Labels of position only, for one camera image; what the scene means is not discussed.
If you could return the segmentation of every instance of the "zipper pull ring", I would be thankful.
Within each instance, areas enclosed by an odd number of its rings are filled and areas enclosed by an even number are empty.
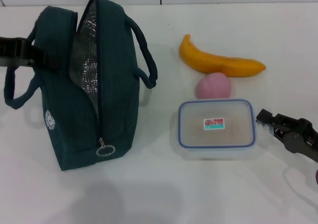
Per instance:
[[[96,150],[96,154],[97,154],[98,156],[105,157],[105,156],[109,156],[109,155],[115,153],[115,150],[116,150],[115,147],[114,147],[114,146],[111,146],[111,145],[106,145],[106,144],[104,143],[104,141],[103,141],[103,138],[99,138],[98,142],[99,142],[99,144],[100,144],[100,147]],[[112,149],[112,152],[110,152],[110,153],[100,153],[101,150],[107,149],[107,148],[111,148],[111,149]]]

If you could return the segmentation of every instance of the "container label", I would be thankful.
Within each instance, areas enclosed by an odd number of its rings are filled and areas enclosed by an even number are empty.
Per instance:
[[[224,118],[203,119],[203,128],[205,131],[225,129]]]

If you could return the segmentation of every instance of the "black clamp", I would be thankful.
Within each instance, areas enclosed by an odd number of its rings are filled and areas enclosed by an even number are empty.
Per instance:
[[[0,66],[1,67],[37,67],[56,70],[58,64],[45,51],[32,45],[24,38],[0,37]]]
[[[282,142],[292,153],[301,153],[318,162],[318,133],[310,121],[273,114],[262,109],[256,117],[256,122],[268,125],[274,129],[274,137]]]

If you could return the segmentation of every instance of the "silver insulated lining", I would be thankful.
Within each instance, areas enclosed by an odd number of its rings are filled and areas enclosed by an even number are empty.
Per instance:
[[[74,36],[69,72],[71,80],[86,92],[98,113],[95,2]]]

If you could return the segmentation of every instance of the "bag logo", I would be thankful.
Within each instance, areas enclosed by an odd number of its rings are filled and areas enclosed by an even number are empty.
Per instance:
[[[50,129],[53,130],[55,127],[55,120],[53,119],[51,112],[49,110],[47,110],[45,112],[45,123],[46,126]]]

